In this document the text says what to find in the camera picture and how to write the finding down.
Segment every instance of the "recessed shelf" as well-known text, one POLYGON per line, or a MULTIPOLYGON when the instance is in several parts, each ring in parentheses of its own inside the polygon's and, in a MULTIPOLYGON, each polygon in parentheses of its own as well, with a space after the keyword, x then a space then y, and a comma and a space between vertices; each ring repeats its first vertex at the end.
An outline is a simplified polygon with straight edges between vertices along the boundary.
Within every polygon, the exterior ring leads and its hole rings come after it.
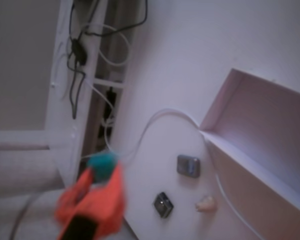
POLYGON ((232 70, 200 128, 209 148, 300 210, 299 93, 232 70))

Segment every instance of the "white cord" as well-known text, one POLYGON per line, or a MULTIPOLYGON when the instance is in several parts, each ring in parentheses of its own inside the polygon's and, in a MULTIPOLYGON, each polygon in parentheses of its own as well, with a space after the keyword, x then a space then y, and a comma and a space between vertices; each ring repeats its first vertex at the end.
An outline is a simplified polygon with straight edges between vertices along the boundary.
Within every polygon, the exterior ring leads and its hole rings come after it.
MULTIPOLYGON (((82 26, 81 30, 82 31, 85 31, 87 27, 90 27, 90 26, 98 26, 98 27, 103 27, 103 28, 107 28, 107 29, 110 29, 110 30, 113 30, 113 31, 116 31, 117 29, 114 28, 113 26, 109 26, 109 25, 106 25, 106 24, 101 24, 101 23, 86 23, 82 26)), ((126 65, 129 60, 130 60, 130 53, 131 53, 131 47, 130 47, 130 43, 128 41, 128 39, 126 38, 126 36, 122 33, 122 32, 118 32, 118 34, 122 37, 122 39, 124 40, 125 44, 126 44, 126 48, 127 48, 127 57, 124 61, 122 62, 113 62, 111 60, 109 60, 108 58, 106 58, 106 56, 100 51, 99 49, 99 54, 100 56, 103 58, 103 60, 109 64, 109 65, 112 65, 112 66, 115 66, 115 67, 120 67, 120 66, 123 66, 123 65, 126 65)))
POLYGON ((103 98, 103 100, 105 100, 105 102, 109 105, 109 107, 111 108, 111 112, 114 110, 114 106, 111 104, 111 102, 98 90, 94 87, 94 85, 89 82, 89 80, 86 78, 84 79, 84 82, 93 90, 95 91, 97 94, 99 94, 99 96, 101 98, 103 98))
MULTIPOLYGON (((100 92, 98 91, 95 87, 93 87, 90 83, 88 83, 88 85, 94 90, 96 91, 97 94, 99 94, 108 104, 109 106, 111 107, 111 113, 110 113, 110 117, 112 115, 112 112, 114 110, 114 107, 113 105, 108 101, 108 99, 100 92)), ((138 148, 140 147, 141 145, 141 142, 145 136, 145 133, 146 131, 148 130, 148 128, 150 127, 150 125, 152 123, 154 123, 154 121, 164 115, 175 115, 175 116, 178 116, 178 117, 182 117, 184 118, 185 120, 189 121, 197 130, 199 130, 200 132, 200 125, 196 122, 196 120, 191 117, 189 114, 181 111, 181 110, 178 110, 178 109, 174 109, 174 108, 164 108, 164 109, 161 109, 157 112, 155 112, 148 120, 147 124, 145 125, 141 135, 140 135, 140 138, 139 140, 137 141, 137 143, 135 144, 135 146, 130 149, 129 151, 127 152, 121 152, 121 153, 118 153, 116 152, 111 146, 110 146, 110 143, 109 143, 109 140, 108 140, 108 137, 107 137, 107 127, 108 127, 108 122, 109 121, 106 121, 105 123, 105 127, 104 127, 104 140, 105 140, 105 144, 106 146, 108 147, 108 149, 110 150, 110 152, 112 152, 113 154, 115 154, 116 156, 118 157, 126 157, 126 156, 129 156, 133 153, 135 153, 138 148)), ((90 154, 90 155, 87 155, 87 156, 83 156, 81 159, 83 158, 89 158, 89 157, 93 157, 93 156, 96 156, 100 154, 99 152, 98 153, 94 153, 94 154, 90 154)), ((244 217, 238 212, 238 210, 235 208, 235 206, 232 204, 232 202, 230 201, 230 199, 228 198, 222 184, 221 184, 221 181, 220 181, 220 178, 219 178, 219 175, 218 175, 218 170, 217 170, 217 166, 215 165, 215 162, 214 162, 214 159, 213 157, 211 157, 211 161, 212 161, 212 165, 213 165, 213 168, 214 168, 214 172, 215 172, 215 178, 216 178, 216 182, 217 182, 217 185, 220 189, 220 192, 223 196, 223 198, 225 199, 226 203, 230 206, 230 208, 232 209, 232 211, 235 213, 235 215, 241 220, 241 222, 247 226, 260 240, 266 240, 264 237, 261 236, 260 233, 257 232, 257 230, 255 230, 245 219, 244 217)))

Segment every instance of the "gray wall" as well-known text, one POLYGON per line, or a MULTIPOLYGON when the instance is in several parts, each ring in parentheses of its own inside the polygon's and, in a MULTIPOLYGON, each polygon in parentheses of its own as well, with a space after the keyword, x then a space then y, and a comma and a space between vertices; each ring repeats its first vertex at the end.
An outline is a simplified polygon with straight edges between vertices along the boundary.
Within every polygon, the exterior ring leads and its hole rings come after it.
POLYGON ((0 130, 42 130, 59 0, 0 0, 0 130))

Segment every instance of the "black cable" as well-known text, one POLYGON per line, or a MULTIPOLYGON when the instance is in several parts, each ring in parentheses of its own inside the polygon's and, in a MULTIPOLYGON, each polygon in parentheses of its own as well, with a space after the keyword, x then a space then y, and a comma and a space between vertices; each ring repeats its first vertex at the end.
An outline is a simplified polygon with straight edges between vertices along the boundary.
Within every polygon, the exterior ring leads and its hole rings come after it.
POLYGON ((72 26, 72 15, 74 13, 74 9, 75 9, 75 4, 72 3, 72 7, 71 7, 71 12, 70 12, 70 21, 69 21, 69 38, 72 42, 72 37, 71 37, 71 26, 72 26))
POLYGON ((106 33, 95 33, 95 32, 86 31, 84 34, 86 34, 88 36, 97 36, 97 37, 104 38, 104 37, 108 37, 113 34, 117 34, 119 32, 128 30, 128 29, 133 29, 135 27, 138 27, 138 26, 144 24, 148 19, 148 0, 144 0, 144 3, 145 3, 145 13, 144 13, 144 19, 141 22, 138 22, 138 23, 135 23, 135 24, 132 24, 129 26, 125 26, 125 27, 119 28, 117 30, 113 30, 113 31, 106 32, 106 33))
MULTIPOLYGON (((122 31, 126 31, 126 30, 129 30, 129 29, 136 28, 136 27, 144 24, 148 19, 148 0, 144 0, 144 3, 145 3, 145 13, 144 13, 144 19, 141 22, 138 22, 138 23, 135 23, 135 24, 132 24, 132 25, 128 25, 128 26, 119 28, 117 30, 113 30, 113 31, 110 31, 110 32, 102 33, 102 34, 95 33, 95 32, 87 32, 87 31, 84 34, 86 34, 87 36, 97 36, 97 37, 103 38, 103 37, 108 37, 108 36, 117 34, 117 33, 122 32, 122 31)), ((94 11, 96 10, 98 4, 99 4, 99 1, 95 6, 94 11)), ((74 41, 74 39, 71 36, 72 16, 73 16, 74 9, 75 9, 75 4, 73 3, 72 7, 71 7, 70 20, 69 20, 69 38, 70 38, 71 44, 73 44, 73 41, 74 41)), ((78 41, 80 40, 82 35, 83 35, 83 30, 80 31, 79 36, 77 37, 78 41)), ((69 99, 70 99, 71 110, 72 110, 72 118, 76 119, 77 110, 78 110, 79 94, 80 94, 81 86, 82 86, 82 84, 85 80, 86 74, 83 71, 79 71, 77 69, 77 63, 78 63, 77 59, 74 60, 75 61, 74 68, 70 67, 69 61, 70 61, 70 58, 71 58, 73 53, 74 52, 71 50, 71 52, 70 52, 70 54, 68 55, 68 58, 67 58, 66 66, 69 70, 71 70, 73 72, 73 79, 72 79, 72 83, 71 83, 71 87, 70 87, 69 99), (74 101, 72 99, 72 95, 73 95, 74 85, 75 85, 75 82, 76 82, 77 73, 82 74, 82 79, 79 83, 79 86, 78 86, 78 89, 77 89, 77 92, 76 92, 75 103, 74 103, 74 101)))
POLYGON ((38 199, 38 197, 41 196, 41 194, 43 194, 44 192, 38 192, 35 193, 34 195, 30 196, 28 198, 28 200, 26 201, 26 203, 24 204, 23 208, 21 209, 21 211, 18 213, 18 215, 16 216, 16 219, 13 223, 11 232, 10 232, 10 236, 9 236, 9 240, 14 240, 16 237, 16 233, 18 230, 18 227, 22 221, 22 219, 24 218, 24 216, 26 215, 29 207, 31 206, 31 204, 38 199))
POLYGON ((70 99, 71 110, 72 110, 72 118, 73 119, 77 118, 79 94, 80 94, 81 86, 82 86, 82 84, 85 80, 85 77, 86 77, 86 74, 84 72, 77 70, 77 65, 78 65, 78 62, 75 61, 74 69, 73 69, 73 79, 72 79, 72 83, 71 83, 71 87, 70 87, 70 91, 69 91, 69 99, 70 99), (74 90, 74 86, 75 86, 75 82, 76 82, 76 78, 77 78, 77 73, 82 74, 82 78, 80 80, 78 89, 76 91, 75 101, 73 101, 72 95, 73 95, 73 90, 74 90))

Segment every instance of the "orange object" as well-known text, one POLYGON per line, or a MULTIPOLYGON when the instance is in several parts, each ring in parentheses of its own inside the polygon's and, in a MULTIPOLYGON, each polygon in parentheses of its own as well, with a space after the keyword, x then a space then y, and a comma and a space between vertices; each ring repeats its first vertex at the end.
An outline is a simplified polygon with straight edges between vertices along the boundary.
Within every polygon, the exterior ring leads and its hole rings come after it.
POLYGON ((64 225, 59 240, 74 216, 84 216, 97 224, 94 240, 120 230, 126 205, 122 167, 117 164, 105 186, 90 189, 93 178, 93 170, 86 169, 78 182, 59 198, 55 218, 64 225))

